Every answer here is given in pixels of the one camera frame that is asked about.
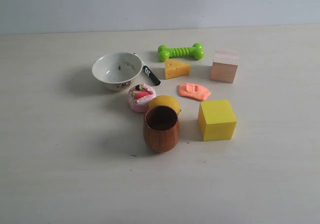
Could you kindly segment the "orange toy piece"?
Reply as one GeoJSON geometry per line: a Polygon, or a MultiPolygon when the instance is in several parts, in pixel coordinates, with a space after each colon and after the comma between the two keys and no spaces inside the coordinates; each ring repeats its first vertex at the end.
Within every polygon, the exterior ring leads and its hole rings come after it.
{"type": "Polygon", "coordinates": [[[199,101],[205,101],[211,92],[204,86],[194,83],[182,83],[178,87],[180,96],[193,98],[199,101]]]}

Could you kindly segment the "yellow toy lemon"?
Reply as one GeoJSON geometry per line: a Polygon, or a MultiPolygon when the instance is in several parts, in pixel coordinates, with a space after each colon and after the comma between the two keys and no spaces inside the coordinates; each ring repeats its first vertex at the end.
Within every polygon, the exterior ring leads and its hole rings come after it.
{"type": "Polygon", "coordinates": [[[155,98],[153,98],[149,104],[148,104],[148,108],[151,109],[155,106],[167,106],[172,108],[178,115],[181,112],[181,105],[179,103],[179,101],[173,97],[173,96],[169,96],[169,95],[159,95],[156,96],[155,98]]]}

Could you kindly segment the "brown wooden cup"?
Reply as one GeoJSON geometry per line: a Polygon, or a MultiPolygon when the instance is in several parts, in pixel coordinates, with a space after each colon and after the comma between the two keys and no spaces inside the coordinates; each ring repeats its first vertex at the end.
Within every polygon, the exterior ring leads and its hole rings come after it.
{"type": "Polygon", "coordinates": [[[178,114],[168,106],[155,106],[143,120],[143,138],[146,145],[157,153],[172,150],[180,139],[178,114]]]}

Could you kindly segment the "pink toy strawberry cake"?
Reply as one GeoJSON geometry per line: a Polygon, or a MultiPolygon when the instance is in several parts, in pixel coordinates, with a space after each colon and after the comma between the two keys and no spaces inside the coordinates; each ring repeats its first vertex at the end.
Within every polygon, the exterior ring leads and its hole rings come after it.
{"type": "Polygon", "coordinates": [[[138,84],[132,87],[127,94],[127,101],[132,111],[147,112],[149,103],[156,97],[156,91],[149,85],[138,84]]]}

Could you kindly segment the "black marker pen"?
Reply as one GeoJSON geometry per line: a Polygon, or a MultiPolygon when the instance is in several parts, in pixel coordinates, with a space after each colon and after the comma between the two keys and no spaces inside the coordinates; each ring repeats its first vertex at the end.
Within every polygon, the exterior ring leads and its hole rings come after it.
{"type": "Polygon", "coordinates": [[[143,62],[143,60],[138,56],[137,53],[130,53],[134,56],[136,56],[141,61],[141,70],[138,72],[137,75],[135,75],[132,80],[135,80],[141,72],[144,72],[150,80],[154,83],[155,86],[159,86],[161,84],[161,81],[155,76],[155,74],[151,71],[151,69],[143,62]]]}

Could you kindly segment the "yellow toy cheese wedge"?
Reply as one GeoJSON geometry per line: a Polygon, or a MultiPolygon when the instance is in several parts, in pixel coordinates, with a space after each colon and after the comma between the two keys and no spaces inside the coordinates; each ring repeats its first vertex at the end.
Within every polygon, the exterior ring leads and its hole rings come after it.
{"type": "Polygon", "coordinates": [[[177,78],[185,75],[189,75],[191,65],[182,61],[167,59],[165,61],[164,74],[165,79],[177,78]]]}

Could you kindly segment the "white ceramic bowl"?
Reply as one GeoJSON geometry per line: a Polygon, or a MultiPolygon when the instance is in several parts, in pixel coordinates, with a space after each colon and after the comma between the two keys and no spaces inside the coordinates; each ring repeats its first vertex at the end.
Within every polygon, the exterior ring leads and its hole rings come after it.
{"type": "Polygon", "coordinates": [[[108,53],[94,62],[92,75],[107,89],[125,90],[132,87],[143,69],[142,60],[135,53],[108,53]]]}

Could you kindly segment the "yellow cube block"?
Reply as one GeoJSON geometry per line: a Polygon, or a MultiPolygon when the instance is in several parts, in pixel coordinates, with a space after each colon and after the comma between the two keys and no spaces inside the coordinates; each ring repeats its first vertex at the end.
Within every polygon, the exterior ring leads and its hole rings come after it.
{"type": "Polygon", "coordinates": [[[237,124],[228,100],[202,101],[197,120],[203,141],[229,140],[237,124]]]}

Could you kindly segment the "green toy dog bone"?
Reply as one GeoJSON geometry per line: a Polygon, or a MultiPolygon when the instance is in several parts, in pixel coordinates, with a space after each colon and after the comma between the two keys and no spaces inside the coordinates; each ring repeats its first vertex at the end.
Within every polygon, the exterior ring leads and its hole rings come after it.
{"type": "Polygon", "coordinates": [[[158,57],[161,61],[166,61],[172,57],[192,56],[196,60],[204,58],[205,52],[201,43],[195,43],[192,47],[169,48],[160,45],[157,49],[158,57]]]}

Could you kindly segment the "natural wooden cube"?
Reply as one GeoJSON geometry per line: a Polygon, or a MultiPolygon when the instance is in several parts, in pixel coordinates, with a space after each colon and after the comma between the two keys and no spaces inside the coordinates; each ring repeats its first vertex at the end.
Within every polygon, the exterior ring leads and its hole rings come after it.
{"type": "Polygon", "coordinates": [[[210,80],[233,83],[239,65],[240,53],[233,50],[214,51],[210,80]]]}

